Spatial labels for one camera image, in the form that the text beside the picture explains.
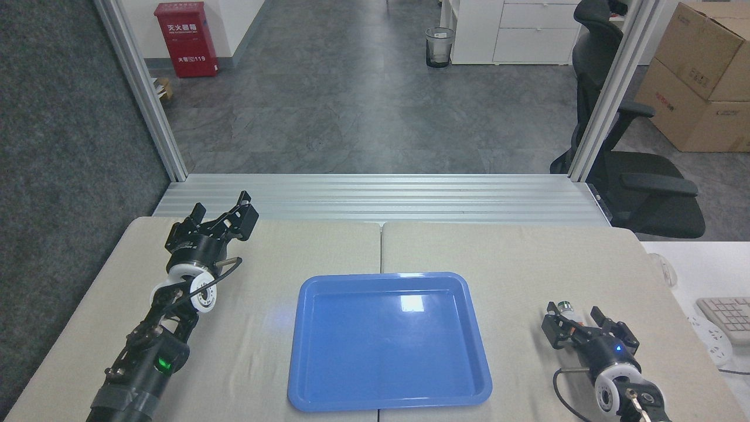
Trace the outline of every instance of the cable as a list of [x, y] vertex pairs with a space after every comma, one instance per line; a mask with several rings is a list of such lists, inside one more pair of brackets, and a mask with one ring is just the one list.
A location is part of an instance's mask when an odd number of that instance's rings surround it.
[[734, 375], [750, 375], [750, 372], [730, 371], [729, 369], [720, 369], [719, 372], [726, 372], [727, 374]]
[[562, 395], [560, 394], [560, 390], [559, 390], [559, 389], [557, 388], [557, 377], [558, 377], [558, 376], [559, 376], [559, 375], [560, 375], [561, 373], [568, 373], [568, 372], [583, 372], [583, 370], [582, 370], [582, 369], [563, 369], [563, 368], [560, 368], [560, 369], [558, 369], [557, 371], [555, 371], [555, 375], [552, 375], [552, 388], [554, 388], [554, 389], [555, 389], [555, 394], [557, 395], [557, 399], [558, 399], [558, 400], [559, 400], [559, 401], [560, 401], [560, 402], [562, 403], [562, 405], [564, 405], [564, 406], [565, 406], [565, 408], [567, 408], [567, 409], [568, 409], [568, 410], [569, 410], [569, 411], [570, 411], [570, 412], [571, 412], [572, 414], [574, 414], [575, 416], [577, 416], [577, 417], [578, 417], [578, 419], [581, 419], [581, 420], [582, 420], [583, 422], [591, 422], [591, 420], [590, 420], [590, 419], [587, 419], [587, 418], [586, 418], [585, 416], [583, 416], [582, 414], [578, 413], [578, 411], [576, 411], [576, 410], [575, 410], [574, 408], [572, 408], [572, 407], [571, 407], [571, 406], [570, 406], [570, 405], [568, 404], [568, 402], [566, 402], [566, 401], [565, 401], [565, 399], [563, 399], [563, 396], [562, 396]]
[[189, 301], [192, 297], [194, 297], [194, 296], [196, 296], [198, 294], [201, 294], [204, 291], [207, 291], [208, 289], [214, 287], [221, 280], [225, 279], [229, 274], [231, 274], [234, 270], [236, 270], [237, 267], [239, 267], [239, 264], [242, 264], [242, 258], [236, 257], [236, 258], [232, 258], [232, 259], [235, 261], [234, 265], [232, 265], [227, 271], [225, 271], [224, 274], [218, 276], [214, 281], [208, 283], [207, 285], [201, 286], [201, 288], [196, 289], [195, 291], [192, 291], [189, 295], [181, 298], [180, 300], [174, 302], [173, 304], [165, 306], [164, 309], [161, 310], [161, 312], [159, 312], [157, 315], [155, 315], [153, 317], [153, 320], [158, 320], [162, 316], [164, 316], [167, 313], [169, 313], [169, 311], [171, 311], [172, 309], [174, 309], [174, 308], [182, 305], [183, 303]]

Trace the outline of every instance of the fire extinguisher cabinet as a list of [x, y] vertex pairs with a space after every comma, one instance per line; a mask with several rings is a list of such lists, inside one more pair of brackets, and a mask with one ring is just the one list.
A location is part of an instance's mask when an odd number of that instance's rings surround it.
[[219, 64], [203, 2], [160, 3], [154, 16], [177, 77], [216, 76]]

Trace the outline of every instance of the robotic arm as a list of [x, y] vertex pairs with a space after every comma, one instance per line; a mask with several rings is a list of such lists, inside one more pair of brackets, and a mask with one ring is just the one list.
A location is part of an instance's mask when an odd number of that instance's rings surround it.
[[567, 318], [549, 302], [541, 328], [553, 348], [575, 350], [604, 414], [620, 416], [620, 422], [670, 422], [662, 392], [641, 375], [634, 356], [640, 343], [628, 326], [605, 317], [596, 306], [591, 317], [597, 327]]
[[[242, 262], [227, 259], [231, 239], [245, 241], [258, 212], [243, 191], [237, 205], [210, 222], [202, 222], [206, 208], [196, 203], [182, 223], [175, 223], [164, 246], [172, 254], [166, 281], [151, 293], [146, 317], [126, 336], [115, 363], [104, 370], [104, 385], [91, 404], [87, 422], [150, 422], [170, 376], [188, 360], [188, 338], [200, 312], [216, 302], [216, 284]], [[221, 268], [232, 267], [221, 274]], [[162, 323], [171, 320], [170, 331]]]

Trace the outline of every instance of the white keyboard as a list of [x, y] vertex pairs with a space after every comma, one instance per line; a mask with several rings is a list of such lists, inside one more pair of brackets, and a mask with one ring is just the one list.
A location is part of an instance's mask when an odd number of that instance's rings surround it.
[[750, 345], [750, 297], [702, 297], [696, 304], [733, 345]]

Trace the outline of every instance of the tiled floor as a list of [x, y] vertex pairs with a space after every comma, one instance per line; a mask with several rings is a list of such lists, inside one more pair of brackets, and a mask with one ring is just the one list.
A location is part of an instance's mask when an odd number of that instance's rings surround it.
[[[237, 68], [172, 78], [190, 172], [548, 172], [575, 125], [573, 70], [429, 68], [439, 17], [435, 0], [266, 0]], [[750, 240], [750, 154], [681, 153], [645, 119], [619, 149], [665, 155], [698, 184], [702, 240]]]

